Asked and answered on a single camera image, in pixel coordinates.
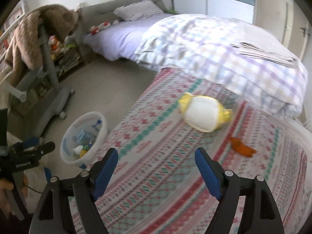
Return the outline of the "person's left hand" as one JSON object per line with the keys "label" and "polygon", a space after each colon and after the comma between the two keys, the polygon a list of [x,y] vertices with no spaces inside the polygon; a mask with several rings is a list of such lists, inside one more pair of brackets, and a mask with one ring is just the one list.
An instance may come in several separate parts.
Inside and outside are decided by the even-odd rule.
{"label": "person's left hand", "polygon": [[8,220],[14,215],[22,221],[28,216],[25,204],[28,179],[23,172],[14,173],[10,179],[1,177],[1,217]]}

